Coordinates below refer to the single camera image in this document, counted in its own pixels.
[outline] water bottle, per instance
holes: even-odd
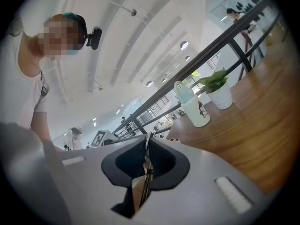
[[[210,115],[193,90],[179,81],[174,84],[174,90],[183,110],[195,127],[203,127],[210,121]]]

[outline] ceiling light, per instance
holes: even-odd
[[[147,88],[150,87],[153,84],[153,81],[147,82]]]
[[[180,43],[180,48],[181,48],[181,50],[184,50],[184,49],[186,49],[186,48],[187,48],[187,46],[188,46],[188,42],[186,42],[186,41],[184,41],[184,42]]]

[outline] white t-shirt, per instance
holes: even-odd
[[[30,128],[34,112],[46,112],[46,98],[41,96],[42,73],[27,77],[18,65],[23,32],[16,37],[6,35],[0,43],[0,122],[17,123]]]

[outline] metal handrail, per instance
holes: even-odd
[[[235,22],[231,27],[229,27],[224,33],[217,37],[211,44],[209,44],[202,52],[200,52],[195,58],[193,58],[183,69],[181,69],[174,77],[172,77],[163,87],[161,87],[152,97],[150,97],[144,104],[142,104],[131,116],[125,120],[125,124],[131,122],[135,117],[144,112],[152,104],[157,102],[161,97],[166,95],[169,91],[173,89],[174,83],[176,81],[183,81],[186,77],[192,74],[200,66],[202,66],[209,58],[221,50],[225,45],[234,41],[234,37],[238,35],[245,27],[249,25],[267,6],[269,0],[261,0],[255,7],[250,9],[244,16],[242,16],[237,22]],[[250,49],[246,58],[254,51]],[[244,61],[245,54],[243,53],[243,59],[238,61],[241,64]],[[121,128],[123,124],[119,125],[113,133],[116,133]]]

